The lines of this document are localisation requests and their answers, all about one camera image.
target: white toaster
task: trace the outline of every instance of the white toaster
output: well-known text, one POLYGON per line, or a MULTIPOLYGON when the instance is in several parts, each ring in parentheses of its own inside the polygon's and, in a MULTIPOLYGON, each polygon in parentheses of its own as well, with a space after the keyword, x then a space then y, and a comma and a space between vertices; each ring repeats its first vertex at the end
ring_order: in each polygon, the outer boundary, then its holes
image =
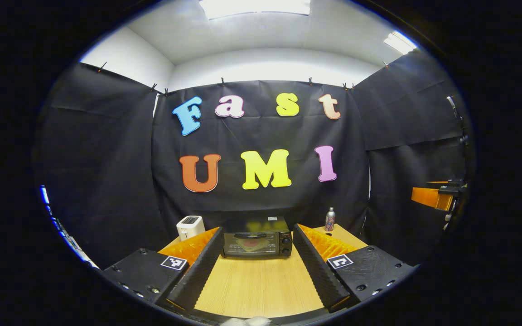
POLYGON ((179 231, 180 241, 194 237, 205 231, 205 224, 203 224, 203 217, 189 215, 182 219, 177 225, 176 229, 179 231))

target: orange soft finger pad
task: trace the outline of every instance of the orange soft finger pad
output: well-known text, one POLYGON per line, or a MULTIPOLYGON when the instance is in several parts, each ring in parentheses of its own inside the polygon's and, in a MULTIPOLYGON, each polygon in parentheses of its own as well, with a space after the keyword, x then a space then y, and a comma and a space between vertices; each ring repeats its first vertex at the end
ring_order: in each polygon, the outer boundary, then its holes
POLYGON ((299 228, 302 229, 303 233, 307 236, 311 244, 315 247, 324 262, 331 257, 339 256, 340 254, 347 254, 357 250, 354 246, 350 246, 338 239, 334 239, 329 235, 324 235, 321 232, 317 232, 310 229, 307 226, 298 224, 299 228))
POLYGON ((195 235, 194 237, 181 241, 178 244, 164 248, 163 250, 160 250, 158 253, 165 254, 167 256, 173 256, 176 258, 186 259, 189 263, 188 268, 191 268, 191 266, 194 264, 195 260, 197 260, 199 254, 201 254, 203 248, 205 248, 207 243, 209 243, 217 229, 219 228, 215 227, 215 229, 210 229, 209 231, 203 232, 200 235, 195 235))

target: foam letter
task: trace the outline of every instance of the foam letter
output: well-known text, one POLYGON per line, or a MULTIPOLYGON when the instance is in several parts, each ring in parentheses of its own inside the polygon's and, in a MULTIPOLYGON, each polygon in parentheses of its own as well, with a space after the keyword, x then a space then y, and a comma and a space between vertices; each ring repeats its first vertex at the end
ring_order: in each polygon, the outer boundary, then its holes
POLYGON ((319 168, 321 169, 317 180, 321 182, 335 180, 338 177, 332 166, 332 151, 334 151, 334 148, 331 146, 315 147, 315 152, 319 155, 319 168))
POLYGON ((281 93, 277 95, 277 113, 282 117, 285 115, 296 115, 299 113, 299 105, 296 103, 297 96, 293 93, 281 93))
POLYGON ((287 155, 290 153, 286 150, 274 150, 269 157, 267 165, 256 151, 246 151, 241 154, 241 158, 245 161, 245 183, 244 189, 257 189, 259 183, 255 181, 255 175, 263 187, 267 188, 271 175, 273 187, 291 186, 291 180, 287 176, 287 155))
POLYGON ((194 155, 183 156, 179 159, 183 166, 183 183, 184 186, 191 192, 209 192, 217 186, 217 162, 221 159, 219 154, 209 154, 203 157, 207 162, 207 170, 209 172, 209 179, 207 182, 201 183, 197 181, 197 162, 198 157, 194 155))
POLYGON ((237 95, 227 95, 220 98, 220 105, 215 109, 215 113, 219 117, 241 118, 245 111, 243 111, 243 99, 237 95))
POLYGON ((195 96, 172 110, 172 113, 176 114, 180 120, 180 124, 183 126, 183 131, 181 133, 183 136, 190 134, 201 126, 201 122, 193 120, 193 117, 197 119, 201 117, 201 111, 198 109, 197 105, 200 105, 202 102, 203 100, 200 97, 195 96))
POLYGON ((317 101, 320 101, 324 104, 324 112, 325 115, 328 116, 328 118, 336 120, 339 119, 342 114, 340 112, 336 112, 334 109, 334 105, 338 103, 338 100, 332 99, 332 96, 330 94, 323 95, 317 101))

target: ceiling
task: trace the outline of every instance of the ceiling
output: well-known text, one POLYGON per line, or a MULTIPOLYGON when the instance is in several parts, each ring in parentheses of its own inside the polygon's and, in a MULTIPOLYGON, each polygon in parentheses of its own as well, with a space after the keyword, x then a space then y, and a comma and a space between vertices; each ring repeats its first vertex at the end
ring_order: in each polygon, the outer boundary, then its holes
POLYGON ((311 0, 309 16, 249 13, 208 20, 198 0, 164 0, 128 27, 173 64, 254 48, 299 48, 383 67, 401 54, 383 43, 392 26, 349 0, 311 0))

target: oven door handle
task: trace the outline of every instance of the oven door handle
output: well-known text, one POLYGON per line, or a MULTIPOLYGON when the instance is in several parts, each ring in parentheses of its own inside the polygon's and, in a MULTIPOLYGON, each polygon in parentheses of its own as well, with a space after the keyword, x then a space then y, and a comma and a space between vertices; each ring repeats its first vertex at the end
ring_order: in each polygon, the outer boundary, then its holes
POLYGON ((267 235, 233 235, 237 239, 261 239, 267 237, 267 235))

